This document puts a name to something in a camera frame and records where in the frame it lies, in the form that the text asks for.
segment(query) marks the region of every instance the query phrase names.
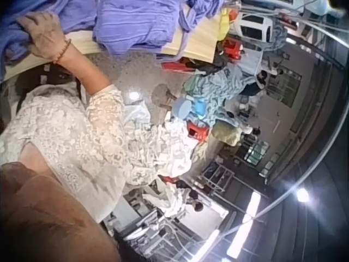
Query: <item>white machine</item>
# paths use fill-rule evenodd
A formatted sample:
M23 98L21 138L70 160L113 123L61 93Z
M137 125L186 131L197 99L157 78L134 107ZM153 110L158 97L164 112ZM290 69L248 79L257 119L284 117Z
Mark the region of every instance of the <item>white machine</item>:
M230 24L229 33L270 43L273 33L273 20L261 15L239 13Z

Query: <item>hand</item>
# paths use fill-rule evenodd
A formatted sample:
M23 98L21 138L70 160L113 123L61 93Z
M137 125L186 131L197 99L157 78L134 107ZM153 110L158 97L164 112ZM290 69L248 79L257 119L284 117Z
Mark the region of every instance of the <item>hand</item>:
M28 13L17 22L31 36L32 43L28 49L34 55L54 60L64 49L65 36L56 14Z

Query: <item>white fabric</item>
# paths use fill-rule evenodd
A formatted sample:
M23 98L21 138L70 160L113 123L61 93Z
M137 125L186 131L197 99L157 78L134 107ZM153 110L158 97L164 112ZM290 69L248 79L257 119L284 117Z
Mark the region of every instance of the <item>white fabric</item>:
M130 177L122 110L114 86L95 94L86 110L75 83L37 87L0 136L0 163L18 161L31 143L63 187L100 222Z
M185 209L186 199L189 195L188 190L178 189L175 184L164 183L158 178L157 186L159 195L142 194L142 196L153 206L159 208L165 217L176 216Z
M134 177L127 179L129 184L147 185L158 175L177 177L189 171L193 147L185 121L175 119L154 126L144 102L125 108L124 128Z

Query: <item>fluorescent light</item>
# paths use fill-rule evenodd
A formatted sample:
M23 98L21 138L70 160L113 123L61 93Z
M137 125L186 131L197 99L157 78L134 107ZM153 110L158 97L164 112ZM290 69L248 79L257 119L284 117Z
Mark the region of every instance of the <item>fluorescent light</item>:
M205 244L200 248L200 250L193 256L193 258L190 260L190 262L199 262L200 259L205 255L205 253L208 251L208 249L211 247L217 236L219 235L219 230L216 229L213 231L208 239L206 240Z
M297 199L299 202L305 203L309 201L309 194L304 188L297 191Z
M249 214L251 217L255 217L255 215L257 214L257 209L258 209L258 205L260 204L260 201L261 201L261 195L259 195L256 192L253 192L251 196L251 201L249 202L249 205L246 209L246 213Z
M294 41L293 39L291 39L291 38L286 38L286 42L289 42L289 43L291 43L291 44L293 44L293 45L295 45L297 42L296 41Z
M129 98L131 100L138 100L140 97L140 94L138 92L131 92L129 93Z
M237 259L240 251L242 249L242 246L244 245L247 236L249 235L249 232L251 230L253 220L251 220L253 217L257 214L258 205L261 201L261 195L259 195L256 192L252 193L251 201L249 202L249 205L246 209L246 215L244 216L242 223L244 223L237 231L233 242L231 243L227 255L229 257Z

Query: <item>blue fabric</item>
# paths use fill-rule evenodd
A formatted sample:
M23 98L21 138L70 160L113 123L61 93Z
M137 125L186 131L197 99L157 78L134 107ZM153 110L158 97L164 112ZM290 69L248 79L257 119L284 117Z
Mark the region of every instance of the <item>blue fabric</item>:
M16 19L29 11L47 10L56 13L65 33L82 30L94 25L95 0L14 0L8 13L0 22L0 79L5 75L4 60L22 58L27 50L22 44L29 42L29 35L16 23Z
M253 84L246 85L245 88L241 91L240 95L247 97L254 97L262 90L258 87L258 84L254 82Z
M213 127L216 120L228 122L238 126L239 121L230 118L222 107L224 100L231 100L241 93L244 87L255 82L254 76L244 77L242 71L236 64L228 63L221 71L208 75L194 75L184 83L185 90L190 90L189 95L206 103L206 114L199 119L193 113L186 118L197 126L206 124Z
M19 28L16 19L29 11L46 10L58 14L65 33L95 26L94 39L112 55L129 49L159 53L172 41L179 23L184 31L179 53L163 58L176 61L186 47L189 32L204 16L214 16L223 1L99 0L96 7L96 0L14 0L8 15L0 22L0 79L5 74L5 50L7 61L18 60L26 53L21 44L28 42L29 36ZM184 2L191 7L186 17L182 10Z
M185 16L182 6L179 12L178 23L183 30L182 41L178 53L175 56L158 56L162 62L173 62L182 58L182 53L188 43L189 33L197 26L198 22L204 18L212 18L221 9L224 0L187 0L190 10Z

